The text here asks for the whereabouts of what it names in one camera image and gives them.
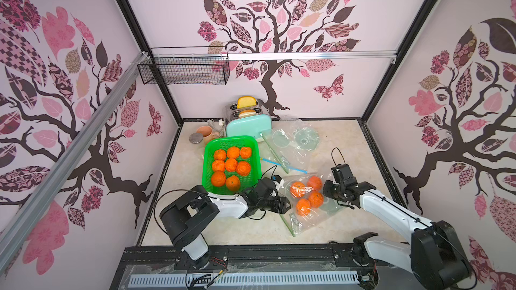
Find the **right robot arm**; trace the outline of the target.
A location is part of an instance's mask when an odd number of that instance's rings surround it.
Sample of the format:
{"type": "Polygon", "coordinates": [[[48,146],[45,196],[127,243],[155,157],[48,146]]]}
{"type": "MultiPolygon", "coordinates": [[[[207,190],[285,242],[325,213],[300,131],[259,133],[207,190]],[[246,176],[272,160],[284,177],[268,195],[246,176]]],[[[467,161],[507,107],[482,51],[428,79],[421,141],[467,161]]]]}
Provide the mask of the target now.
{"type": "Polygon", "coordinates": [[[364,266],[380,260],[412,273],[426,289],[452,289],[465,279],[478,279],[453,226],[434,222],[388,199],[369,182],[358,182],[349,165],[335,165],[323,195],[351,209],[368,212],[403,237],[393,242],[368,232],[354,238],[353,260],[364,266]]]}

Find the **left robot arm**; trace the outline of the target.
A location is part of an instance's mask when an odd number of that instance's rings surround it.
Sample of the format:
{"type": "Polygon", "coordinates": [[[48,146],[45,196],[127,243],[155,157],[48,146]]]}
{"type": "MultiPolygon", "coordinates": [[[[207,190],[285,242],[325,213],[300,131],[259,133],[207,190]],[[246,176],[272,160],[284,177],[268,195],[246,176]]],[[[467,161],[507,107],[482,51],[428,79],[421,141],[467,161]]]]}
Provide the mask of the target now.
{"type": "Polygon", "coordinates": [[[292,205],[278,192],[270,178],[260,179],[234,196],[223,197],[196,185],[159,213],[157,224],[169,236],[173,248],[185,252],[195,263],[210,259],[210,248],[203,231],[217,218],[249,218],[258,211],[285,214],[292,205]]]}

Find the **clear green-strip bag of oranges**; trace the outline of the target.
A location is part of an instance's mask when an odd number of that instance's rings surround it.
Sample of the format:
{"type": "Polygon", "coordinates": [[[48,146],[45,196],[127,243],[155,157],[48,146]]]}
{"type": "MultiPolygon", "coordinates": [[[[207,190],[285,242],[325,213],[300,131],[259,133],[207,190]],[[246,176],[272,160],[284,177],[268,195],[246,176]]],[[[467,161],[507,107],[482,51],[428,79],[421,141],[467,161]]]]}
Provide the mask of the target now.
{"type": "Polygon", "coordinates": [[[290,203],[290,209],[281,215],[291,235],[297,237],[344,209],[337,201],[323,195],[327,181],[333,181],[330,173],[307,173],[283,179],[279,195],[290,203]]]}

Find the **orange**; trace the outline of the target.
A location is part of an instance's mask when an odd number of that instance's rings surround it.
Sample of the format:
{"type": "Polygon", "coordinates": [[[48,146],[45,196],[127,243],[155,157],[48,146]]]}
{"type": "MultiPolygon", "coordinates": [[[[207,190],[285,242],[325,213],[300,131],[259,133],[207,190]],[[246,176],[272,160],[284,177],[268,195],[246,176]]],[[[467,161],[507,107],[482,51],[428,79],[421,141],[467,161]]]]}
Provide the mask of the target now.
{"type": "Polygon", "coordinates": [[[236,173],[246,177],[251,173],[251,165],[247,161],[240,161],[236,166],[236,173]]]}
{"type": "Polygon", "coordinates": [[[226,177],[224,171],[215,171],[215,172],[213,172],[213,174],[211,176],[211,179],[210,179],[211,184],[214,187],[225,186],[226,180],[227,180],[227,177],[226,177]]]}
{"type": "Polygon", "coordinates": [[[220,159],[216,159],[215,161],[213,161],[212,170],[224,172],[225,171],[225,161],[220,160],[220,159]]]}
{"type": "Polygon", "coordinates": [[[238,192],[241,188],[241,182],[239,177],[237,177],[236,175],[228,177],[225,181],[225,186],[232,192],[238,192]]]}
{"type": "Polygon", "coordinates": [[[240,149],[240,153],[239,153],[239,155],[242,159],[249,159],[252,157],[252,154],[253,154],[253,151],[252,151],[252,148],[250,148],[250,147],[242,147],[240,149]]]}
{"type": "Polygon", "coordinates": [[[227,157],[228,158],[234,158],[234,159],[239,158],[240,157],[240,148],[236,147],[236,146],[231,146],[227,150],[227,157]]]}
{"type": "Polygon", "coordinates": [[[237,159],[227,158],[227,160],[225,161],[225,170],[228,172],[231,172],[231,173],[235,172],[237,169],[237,166],[238,166],[237,159]]]}
{"type": "Polygon", "coordinates": [[[216,150],[213,154],[215,161],[225,162],[227,159],[227,153],[224,150],[216,150]]]}

